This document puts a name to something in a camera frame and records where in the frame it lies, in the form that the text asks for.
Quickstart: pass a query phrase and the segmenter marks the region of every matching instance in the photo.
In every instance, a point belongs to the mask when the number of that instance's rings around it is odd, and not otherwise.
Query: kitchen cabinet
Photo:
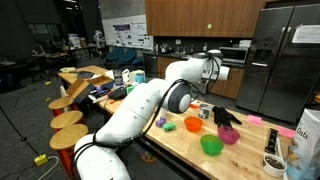
[[[264,0],[145,0],[152,36],[253,36]]]
[[[158,56],[158,78],[164,79],[166,77],[167,67],[176,61],[178,61],[178,59]]]
[[[225,81],[217,81],[213,86],[208,85],[208,92],[220,96],[237,99],[242,83],[244,70],[240,68],[230,68],[229,77]]]

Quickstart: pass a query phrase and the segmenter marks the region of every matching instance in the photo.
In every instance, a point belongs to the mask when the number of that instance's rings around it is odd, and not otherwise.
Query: orange bowl
[[[202,127],[202,120],[197,117],[190,116],[184,120],[184,124],[188,131],[198,132],[201,130],[201,127]]]

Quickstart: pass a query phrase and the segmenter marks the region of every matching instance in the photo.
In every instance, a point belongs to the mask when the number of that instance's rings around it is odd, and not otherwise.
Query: stainless steel refrigerator
[[[320,26],[320,4],[261,10],[237,106],[291,123],[300,118],[320,76],[320,28],[313,39],[310,25]]]

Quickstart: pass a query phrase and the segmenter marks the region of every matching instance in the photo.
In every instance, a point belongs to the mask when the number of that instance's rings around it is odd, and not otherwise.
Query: bar stool
[[[53,118],[50,127],[58,132],[60,129],[70,126],[72,124],[85,124],[82,120],[83,113],[81,111],[73,110],[69,112],[62,113],[57,117]]]
[[[61,129],[50,139],[50,147],[58,151],[60,160],[68,176],[72,175],[70,165],[74,146],[86,134],[88,134],[88,127],[86,125],[73,124]]]
[[[62,109],[65,107],[70,107],[72,110],[79,110],[77,104],[73,101],[71,97],[62,97],[52,101],[48,108],[52,111],[54,117],[62,114]]]

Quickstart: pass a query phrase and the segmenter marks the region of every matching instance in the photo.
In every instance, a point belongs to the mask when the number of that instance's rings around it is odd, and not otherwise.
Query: bulletin board
[[[153,36],[147,36],[146,15],[102,21],[107,45],[153,49]]]

